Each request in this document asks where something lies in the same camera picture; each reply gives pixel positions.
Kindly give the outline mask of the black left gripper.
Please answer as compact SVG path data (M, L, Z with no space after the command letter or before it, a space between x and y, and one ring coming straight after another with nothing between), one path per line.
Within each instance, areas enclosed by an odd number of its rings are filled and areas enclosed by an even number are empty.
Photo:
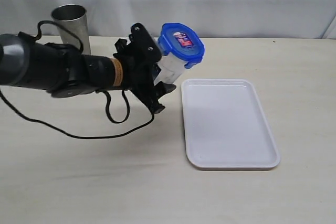
M130 90L152 114L160 113L165 106L159 99L176 89L176 85L160 81L154 85L153 69L162 58L156 41L141 23L131 26L129 39L118 39L113 56L123 68L122 87Z

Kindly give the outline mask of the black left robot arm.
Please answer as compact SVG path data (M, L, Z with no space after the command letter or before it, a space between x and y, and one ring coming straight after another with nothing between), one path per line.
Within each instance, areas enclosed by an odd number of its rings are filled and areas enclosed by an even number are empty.
M116 42L111 58L85 55L70 44L38 41L26 33L1 35L1 85L44 90L53 98L129 90L154 114L164 109L159 99L176 88L154 82L162 54L140 23L131 27L129 39Z

